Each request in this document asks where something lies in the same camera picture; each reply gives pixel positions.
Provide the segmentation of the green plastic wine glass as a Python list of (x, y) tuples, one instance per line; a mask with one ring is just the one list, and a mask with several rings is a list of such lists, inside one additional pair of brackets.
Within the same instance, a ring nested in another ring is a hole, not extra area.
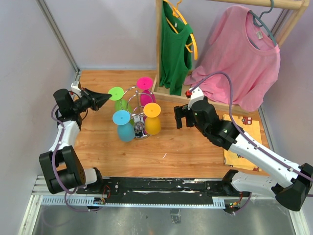
[(134, 120), (131, 116), (131, 106), (128, 105), (128, 102), (123, 98), (124, 90), (121, 87), (113, 87), (109, 90), (109, 94), (112, 95), (110, 100), (114, 101), (115, 112), (112, 116), (114, 124), (117, 126), (128, 124), (133, 127)]

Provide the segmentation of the pink plastic wine glass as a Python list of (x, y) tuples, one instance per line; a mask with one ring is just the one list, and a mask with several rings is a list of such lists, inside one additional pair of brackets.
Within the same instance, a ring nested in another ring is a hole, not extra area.
[(155, 96), (151, 91), (153, 85), (153, 81), (149, 77), (142, 77), (138, 79), (136, 86), (140, 90), (139, 92), (139, 107), (138, 107), (138, 114), (143, 119), (145, 123), (146, 116), (144, 115), (143, 109), (144, 106), (148, 103), (154, 102), (156, 103)]

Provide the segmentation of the blue plastic wine glass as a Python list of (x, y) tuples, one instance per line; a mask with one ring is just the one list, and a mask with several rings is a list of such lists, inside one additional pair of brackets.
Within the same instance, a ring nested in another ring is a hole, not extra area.
[(130, 123), (131, 115), (128, 111), (116, 111), (112, 116), (112, 120), (117, 125), (118, 136), (123, 142), (130, 142), (134, 139), (134, 127)]

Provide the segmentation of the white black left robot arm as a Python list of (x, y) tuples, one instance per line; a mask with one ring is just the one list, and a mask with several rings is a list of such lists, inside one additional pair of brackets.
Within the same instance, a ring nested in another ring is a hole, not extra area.
[(40, 166), (50, 193), (72, 193), (73, 188), (87, 186), (95, 194), (104, 190), (105, 182), (100, 171), (84, 169), (74, 150), (82, 126), (82, 112), (99, 110), (111, 94), (102, 94), (82, 88), (78, 99), (73, 100), (67, 89), (59, 89), (53, 97), (56, 106), (51, 117), (57, 122), (58, 133), (52, 147), (39, 156)]

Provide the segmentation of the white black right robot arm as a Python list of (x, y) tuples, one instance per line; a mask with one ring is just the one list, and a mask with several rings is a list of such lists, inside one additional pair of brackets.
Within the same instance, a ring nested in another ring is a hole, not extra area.
[(174, 114), (178, 129), (185, 118), (187, 127), (196, 127), (212, 144), (244, 157), (269, 174), (265, 177), (229, 170), (221, 184), (224, 194), (262, 194), (275, 198), (289, 210), (300, 211), (313, 185), (312, 165), (299, 165), (266, 148), (237, 124), (220, 119), (205, 98), (174, 107)]

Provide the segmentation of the orange plastic wine glass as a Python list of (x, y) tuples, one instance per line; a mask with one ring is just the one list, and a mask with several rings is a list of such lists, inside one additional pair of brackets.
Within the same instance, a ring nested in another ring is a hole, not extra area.
[(159, 115), (161, 113), (161, 107), (154, 102), (148, 103), (143, 109), (145, 119), (145, 131), (149, 135), (156, 135), (161, 131), (161, 123)]

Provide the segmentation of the chrome wine glass rack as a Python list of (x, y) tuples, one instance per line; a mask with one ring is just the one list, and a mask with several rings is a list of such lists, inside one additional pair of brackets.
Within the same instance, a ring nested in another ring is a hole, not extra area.
[[(130, 91), (134, 91), (134, 94), (128, 100), (124, 99), (124, 96)], [(147, 91), (140, 91), (138, 86), (128, 88), (122, 94), (121, 99), (117, 101), (118, 107), (121, 110), (126, 110), (130, 113), (130, 124), (134, 128), (135, 140), (144, 140), (150, 136), (145, 130), (144, 121), (146, 115), (143, 112), (144, 106), (150, 102), (156, 102), (153, 92), (149, 89)]]

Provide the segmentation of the green tank top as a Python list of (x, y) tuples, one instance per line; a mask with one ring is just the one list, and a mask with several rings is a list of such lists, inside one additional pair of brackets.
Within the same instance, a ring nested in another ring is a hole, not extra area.
[(161, 78), (159, 85), (171, 95), (181, 95), (182, 86), (192, 68), (192, 55), (185, 48), (189, 30), (172, 16), (170, 6), (163, 2), (161, 31)]

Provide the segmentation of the yellow cartoon vehicle cloth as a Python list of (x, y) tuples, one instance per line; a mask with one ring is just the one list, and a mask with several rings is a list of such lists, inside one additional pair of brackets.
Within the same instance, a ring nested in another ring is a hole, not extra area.
[[(261, 139), (261, 131), (260, 131), (260, 122), (248, 116), (232, 116), (236, 124), (241, 127), (246, 135), (249, 135), (249, 138), (252, 140), (254, 139), (259, 144), (262, 143)], [(249, 146), (247, 140), (239, 136), (240, 141), (235, 147), (231, 147), (229, 150), (223, 150), (224, 153), (224, 165), (250, 170), (250, 171), (257, 171), (261, 172), (262, 169), (250, 161), (251, 157), (248, 156), (246, 158), (246, 153), (248, 149), (250, 150), (251, 147)]]

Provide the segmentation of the pink t-shirt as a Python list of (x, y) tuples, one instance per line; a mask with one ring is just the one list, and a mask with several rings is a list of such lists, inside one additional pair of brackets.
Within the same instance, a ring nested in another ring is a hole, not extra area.
[(250, 10), (240, 5), (227, 8), (208, 40), (208, 50), (184, 84), (200, 85), (209, 99), (239, 105), (253, 112), (277, 81), (280, 48), (253, 23)]

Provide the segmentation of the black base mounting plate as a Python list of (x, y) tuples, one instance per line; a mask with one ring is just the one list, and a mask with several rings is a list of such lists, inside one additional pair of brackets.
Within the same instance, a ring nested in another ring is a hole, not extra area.
[(104, 177), (79, 194), (107, 196), (108, 203), (210, 204), (213, 197), (247, 197), (220, 179)]

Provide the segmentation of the yellow clothes hanger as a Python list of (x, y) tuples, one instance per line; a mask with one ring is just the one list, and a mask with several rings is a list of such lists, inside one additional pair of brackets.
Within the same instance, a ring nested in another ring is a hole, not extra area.
[(197, 60), (198, 59), (198, 46), (195, 40), (195, 36), (191, 30), (190, 25), (187, 23), (184, 16), (179, 11), (179, 5), (182, 1), (179, 0), (176, 3), (176, 5), (171, 3), (169, 0), (163, 0), (163, 2), (167, 3), (170, 6), (172, 10), (172, 16), (177, 19), (180, 19), (180, 21), (184, 24), (184, 27), (189, 30), (189, 35), (187, 36), (187, 39), (190, 39), (190, 42), (186, 42), (185, 48), (187, 49), (189, 53), (194, 54), (194, 60)]

